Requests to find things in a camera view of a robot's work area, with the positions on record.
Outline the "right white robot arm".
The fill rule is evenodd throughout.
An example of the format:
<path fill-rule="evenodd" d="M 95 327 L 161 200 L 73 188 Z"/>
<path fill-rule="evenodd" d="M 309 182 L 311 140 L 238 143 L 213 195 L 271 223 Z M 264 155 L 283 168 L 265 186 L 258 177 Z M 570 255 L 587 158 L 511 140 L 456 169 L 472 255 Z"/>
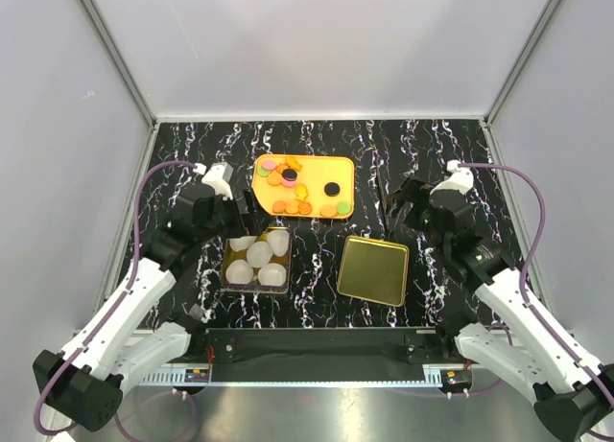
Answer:
<path fill-rule="evenodd" d="M 474 361 L 521 393 L 559 441 L 576 441 L 612 413 L 613 367 L 580 345 L 526 286 L 511 257 L 476 228 L 466 195 L 472 181 L 438 185 L 408 178 L 388 195 L 386 214 L 407 214 L 451 278 L 476 295 L 520 341 L 515 348 L 493 336 L 472 314 L 443 321 L 436 350 L 445 361 Z"/>

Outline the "black sandwich cookie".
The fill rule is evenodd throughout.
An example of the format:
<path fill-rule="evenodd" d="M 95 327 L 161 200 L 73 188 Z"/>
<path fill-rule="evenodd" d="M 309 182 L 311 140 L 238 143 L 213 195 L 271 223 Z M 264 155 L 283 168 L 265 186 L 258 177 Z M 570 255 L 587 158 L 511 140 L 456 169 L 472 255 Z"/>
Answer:
<path fill-rule="evenodd" d="M 341 187 L 336 182 L 329 182 L 324 186 L 324 193 L 328 197 L 336 197 L 341 191 Z"/>

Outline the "green round cookie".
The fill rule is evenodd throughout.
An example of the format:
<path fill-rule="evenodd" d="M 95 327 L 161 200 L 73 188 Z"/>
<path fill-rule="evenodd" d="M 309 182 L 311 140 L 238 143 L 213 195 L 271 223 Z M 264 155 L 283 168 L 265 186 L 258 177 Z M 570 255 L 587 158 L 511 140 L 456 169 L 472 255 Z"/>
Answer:
<path fill-rule="evenodd" d="M 345 201 L 338 202 L 336 209 L 337 213 L 341 216 L 349 215 L 352 210 L 351 204 Z"/>

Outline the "plain orange round cookie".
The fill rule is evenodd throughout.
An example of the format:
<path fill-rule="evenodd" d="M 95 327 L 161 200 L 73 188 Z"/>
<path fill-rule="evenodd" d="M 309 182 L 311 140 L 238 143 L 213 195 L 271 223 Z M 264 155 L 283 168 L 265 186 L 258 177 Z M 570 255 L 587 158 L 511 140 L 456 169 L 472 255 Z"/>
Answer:
<path fill-rule="evenodd" d="M 272 211 L 274 214 L 281 214 L 285 212 L 286 202 L 284 200 L 278 200 L 272 205 Z"/>

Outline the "orange swirl cookie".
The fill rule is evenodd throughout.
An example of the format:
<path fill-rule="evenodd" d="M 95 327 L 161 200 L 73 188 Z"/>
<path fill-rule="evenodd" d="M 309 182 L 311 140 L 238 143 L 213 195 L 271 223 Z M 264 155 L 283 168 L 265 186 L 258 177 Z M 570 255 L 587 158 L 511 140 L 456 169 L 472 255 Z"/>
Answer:
<path fill-rule="evenodd" d="M 313 210 L 312 205 L 307 202 L 307 201 L 302 201 L 299 205 L 298 205 L 298 213 L 300 215 L 309 215 Z"/>

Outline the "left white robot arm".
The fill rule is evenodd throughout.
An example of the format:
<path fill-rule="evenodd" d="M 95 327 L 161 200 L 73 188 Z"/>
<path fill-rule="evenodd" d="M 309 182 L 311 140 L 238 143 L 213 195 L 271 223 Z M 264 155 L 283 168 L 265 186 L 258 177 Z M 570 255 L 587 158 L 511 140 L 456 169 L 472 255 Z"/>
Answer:
<path fill-rule="evenodd" d="M 252 191 L 236 198 L 224 180 L 184 187 L 167 220 L 135 246 L 126 277 L 100 310 L 57 353 L 43 350 L 35 358 L 36 429 L 53 434 L 39 416 L 48 406 L 72 427 L 100 430 L 124 396 L 160 365 L 180 357 L 199 360 L 207 338 L 186 314 L 170 318 L 135 346 L 126 343 L 153 305 L 196 265 L 205 244 L 262 233 L 264 214 Z"/>

